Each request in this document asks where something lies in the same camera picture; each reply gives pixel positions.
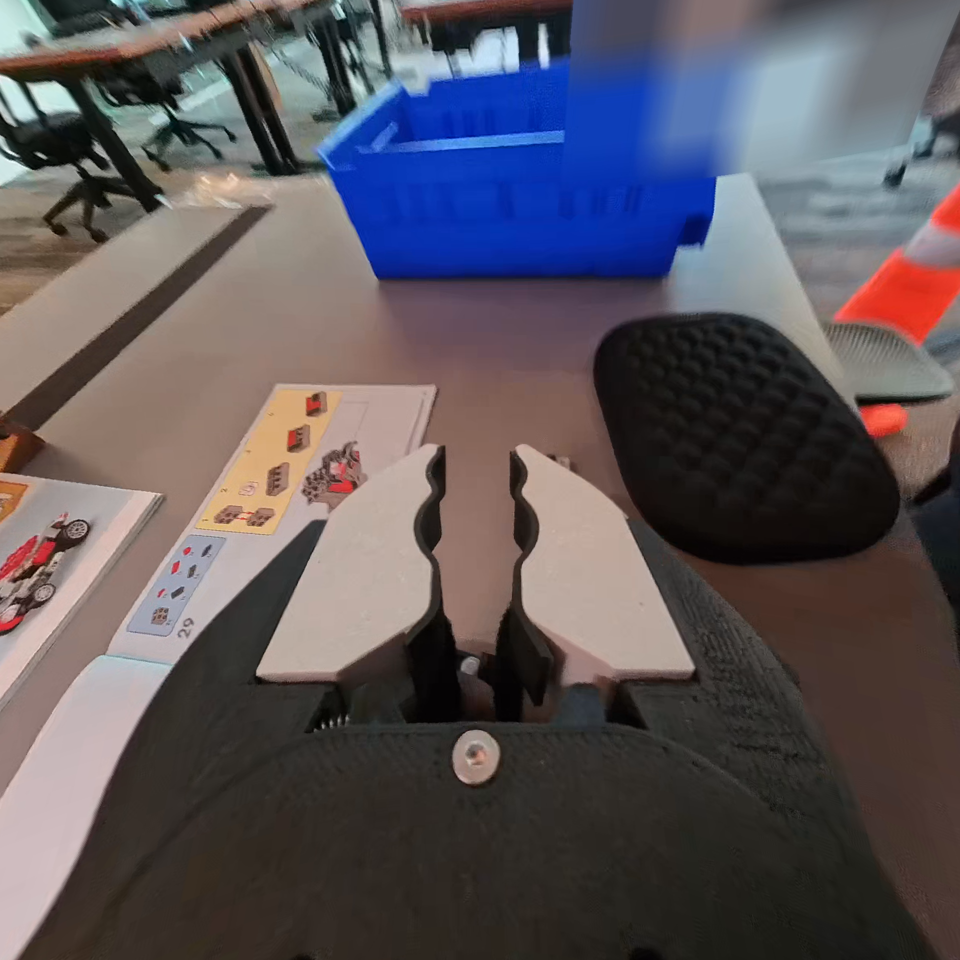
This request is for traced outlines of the wooden top table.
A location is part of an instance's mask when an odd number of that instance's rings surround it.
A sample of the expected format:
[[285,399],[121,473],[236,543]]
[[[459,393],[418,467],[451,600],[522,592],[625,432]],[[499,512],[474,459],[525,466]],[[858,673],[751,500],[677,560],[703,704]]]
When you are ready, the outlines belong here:
[[123,68],[142,70],[164,82],[195,66],[219,64],[267,174],[280,178],[325,171],[320,159],[298,157],[254,59],[253,45],[271,45],[287,34],[314,40],[345,80],[346,68],[334,46],[338,33],[333,8],[330,1],[223,3],[168,20],[104,28],[41,43],[26,52],[3,54],[1,74],[22,85],[54,83],[64,88],[133,198],[152,213],[163,204],[162,189],[93,101],[87,83],[116,79]]

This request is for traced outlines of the grey mesh pad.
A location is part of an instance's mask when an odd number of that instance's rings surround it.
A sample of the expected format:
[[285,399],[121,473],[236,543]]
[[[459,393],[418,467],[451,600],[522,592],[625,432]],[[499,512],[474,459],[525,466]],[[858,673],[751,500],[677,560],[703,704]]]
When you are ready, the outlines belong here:
[[940,402],[954,393],[951,373],[893,327],[833,322],[823,334],[861,406]]

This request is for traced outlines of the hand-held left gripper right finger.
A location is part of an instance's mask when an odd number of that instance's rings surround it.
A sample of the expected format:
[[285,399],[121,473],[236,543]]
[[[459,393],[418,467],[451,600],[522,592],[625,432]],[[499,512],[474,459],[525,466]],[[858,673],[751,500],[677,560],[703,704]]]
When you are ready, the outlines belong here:
[[519,556],[493,661],[493,703],[520,721],[551,691],[602,705],[629,683],[689,683],[696,666],[626,513],[528,444],[510,451]]

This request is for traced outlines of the open instruction booklet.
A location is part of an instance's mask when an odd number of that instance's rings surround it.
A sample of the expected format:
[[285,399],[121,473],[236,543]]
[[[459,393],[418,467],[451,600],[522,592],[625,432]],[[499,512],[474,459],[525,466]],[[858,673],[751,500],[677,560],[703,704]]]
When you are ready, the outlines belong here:
[[418,449],[434,386],[278,385],[137,603],[2,774],[2,958],[18,958],[162,681],[309,522]]

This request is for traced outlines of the grey desk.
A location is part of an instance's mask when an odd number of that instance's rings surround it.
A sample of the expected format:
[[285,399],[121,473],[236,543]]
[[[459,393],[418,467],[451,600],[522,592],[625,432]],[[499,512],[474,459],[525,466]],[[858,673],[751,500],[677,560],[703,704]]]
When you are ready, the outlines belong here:
[[[2,789],[104,653],[277,383],[434,384],[446,446],[438,560],[457,638],[488,645],[517,555],[509,451],[572,457],[632,510],[594,393],[620,324],[719,309],[770,322],[849,389],[750,177],[720,180],[702,248],[668,279],[379,282],[332,187],[274,183],[237,212],[159,210],[16,307],[2,408],[42,437],[40,477],[165,498],[2,709]],[[850,558],[734,567],[683,557],[798,673],[871,846],[943,958],[958,958],[958,657],[909,516]]]

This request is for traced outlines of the closed instruction booklet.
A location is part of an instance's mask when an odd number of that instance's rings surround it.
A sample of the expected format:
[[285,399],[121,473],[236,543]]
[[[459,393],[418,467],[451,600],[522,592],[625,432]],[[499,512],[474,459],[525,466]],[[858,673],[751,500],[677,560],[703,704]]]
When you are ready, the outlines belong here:
[[164,500],[148,490],[1,474],[1,708]]

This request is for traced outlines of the clear plastic bag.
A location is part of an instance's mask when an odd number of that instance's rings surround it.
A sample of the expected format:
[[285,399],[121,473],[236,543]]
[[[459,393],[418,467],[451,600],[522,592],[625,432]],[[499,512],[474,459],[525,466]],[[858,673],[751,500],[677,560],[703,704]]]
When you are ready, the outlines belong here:
[[234,171],[202,171],[182,189],[157,198],[167,210],[243,210],[263,200],[257,184]]

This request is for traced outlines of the blue plastic bin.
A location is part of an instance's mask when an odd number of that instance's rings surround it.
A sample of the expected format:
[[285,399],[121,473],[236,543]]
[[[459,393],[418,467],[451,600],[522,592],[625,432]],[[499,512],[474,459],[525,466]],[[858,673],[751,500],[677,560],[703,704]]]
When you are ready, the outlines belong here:
[[380,281],[667,275],[702,246],[716,177],[563,172],[569,66],[392,80],[318,145]]

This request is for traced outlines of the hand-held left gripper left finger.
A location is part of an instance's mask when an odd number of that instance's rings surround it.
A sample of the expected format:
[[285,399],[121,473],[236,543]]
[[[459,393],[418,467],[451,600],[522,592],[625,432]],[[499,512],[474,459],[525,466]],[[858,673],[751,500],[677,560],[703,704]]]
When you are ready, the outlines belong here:
[[342,723],[449,723],[462,715],[458,653],[435,549],[446,450],[426,443],[330,515],[256,678],[321,685]]

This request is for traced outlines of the colourful toy set box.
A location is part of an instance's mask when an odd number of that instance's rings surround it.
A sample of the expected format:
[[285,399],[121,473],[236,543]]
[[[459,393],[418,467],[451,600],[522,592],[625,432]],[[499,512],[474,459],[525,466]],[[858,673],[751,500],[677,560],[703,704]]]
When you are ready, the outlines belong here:
[[1,415],[2,474],[19,474],[44,447],[45,441],[35,432]]

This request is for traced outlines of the black wrist rest pad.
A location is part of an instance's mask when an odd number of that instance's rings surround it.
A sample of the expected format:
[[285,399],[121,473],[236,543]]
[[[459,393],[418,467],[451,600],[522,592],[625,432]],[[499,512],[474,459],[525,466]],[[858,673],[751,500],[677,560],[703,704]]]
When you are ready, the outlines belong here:
[[902,498],[859,414],[757,318],[671,314],[620,324],[595,394],[632,505],[671,546],[734,566],[852,556]]

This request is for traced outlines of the orange traffic cone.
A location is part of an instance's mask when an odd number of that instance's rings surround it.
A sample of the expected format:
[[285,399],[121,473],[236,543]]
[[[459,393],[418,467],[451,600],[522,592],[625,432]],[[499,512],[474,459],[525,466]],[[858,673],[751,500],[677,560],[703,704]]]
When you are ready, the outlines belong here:
[[958,299],[959,187],[895,249],[834,315],[835,323],[873,324],[923,344]]

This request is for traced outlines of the black office chair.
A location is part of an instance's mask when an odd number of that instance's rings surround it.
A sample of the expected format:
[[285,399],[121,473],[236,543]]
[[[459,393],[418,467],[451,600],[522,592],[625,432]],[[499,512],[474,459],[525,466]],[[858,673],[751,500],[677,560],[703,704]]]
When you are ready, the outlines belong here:
[[74,169],[76,181],[42,216],[42,221],[52,234],[64,236],[68,228],[62,222],[63,214],[80,207],[82,229],[95,243],[108,242],[108,235],[93,222],[95,211],[110,209],[113,196],[134,198],[133,188],[121,176],[92,174],[87,169],[87,162],[101,172],[111,171],[113,166],[97,149],[81,114],[47,114],[26,88],[23,93],[33,109],[33,119],[19,119],[7,99],[1,98],[2,156],[31,172],[60,167]]
[[145,68],[128,64],[96,78],[94,84],[104,102],[116,109],[151,107],[162,110],[165,124],[141,144],[143,154],[161,172],[172,170],[167,154],[174,140],[187,148],[203,147],[217,162],[222,162],[224,155],[202,132],[220,132],[230,143],[237,142],[234,133],[222,124],[192,122],[182,117],[179,99],[185,88],[178,75],[158,80]]

